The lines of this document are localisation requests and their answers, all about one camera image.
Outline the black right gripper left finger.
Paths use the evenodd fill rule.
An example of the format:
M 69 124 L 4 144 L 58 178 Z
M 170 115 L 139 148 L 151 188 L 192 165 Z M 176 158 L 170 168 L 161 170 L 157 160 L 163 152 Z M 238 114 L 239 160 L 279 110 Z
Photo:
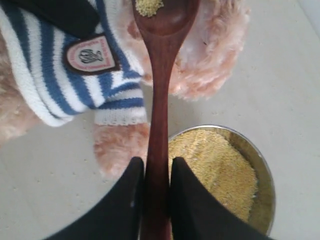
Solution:
M 123 175 L 91 210 L 48 240 L 136 240 L 139 235 L 144 162 L 130 160 Z

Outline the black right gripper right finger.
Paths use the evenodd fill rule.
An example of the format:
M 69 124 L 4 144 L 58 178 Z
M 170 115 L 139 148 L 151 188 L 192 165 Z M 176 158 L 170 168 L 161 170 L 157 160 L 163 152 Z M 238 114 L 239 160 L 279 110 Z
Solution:
M 182 157 L 173 159 L 169 211 L 175 240 L 267 240 L 217 201 Z

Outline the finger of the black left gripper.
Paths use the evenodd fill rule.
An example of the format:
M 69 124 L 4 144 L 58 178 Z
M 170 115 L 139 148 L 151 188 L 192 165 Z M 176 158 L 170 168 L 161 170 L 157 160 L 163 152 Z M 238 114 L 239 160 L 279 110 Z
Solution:
M 87 0 L 9 0 L 72 36 L 89 36 L 98 25 L 98 13 Z

